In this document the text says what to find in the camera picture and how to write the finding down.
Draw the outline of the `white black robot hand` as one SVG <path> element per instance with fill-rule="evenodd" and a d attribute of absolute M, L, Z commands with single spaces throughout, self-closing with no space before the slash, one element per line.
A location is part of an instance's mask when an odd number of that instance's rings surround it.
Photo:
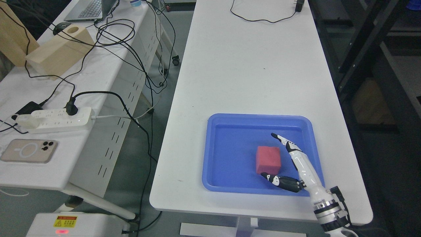
<path fill-rule="evenodd" d="M 326 206 L 332 205 L 335 199 L 331 192 L 327 191 L 322 185 L 322 182 L 316 173 L 313 165 L 308 159 L 308 156 L 292 141 L 271 133 L 272 137 L 278 139 L 281 144 L 286 147 L 287 152 L 291 156 L 291 160 L 296 168 L 299 179 L 294 179 L 287 176 L 277 176 L 274 174 L 268 174 L 267 172 L 261 172 L 261 176 L 266 178 L 276 187 L 290 191 L 299 192 L 305 189 L 310 194 L 311 203 L 314 209 L 321 209 Z"/>

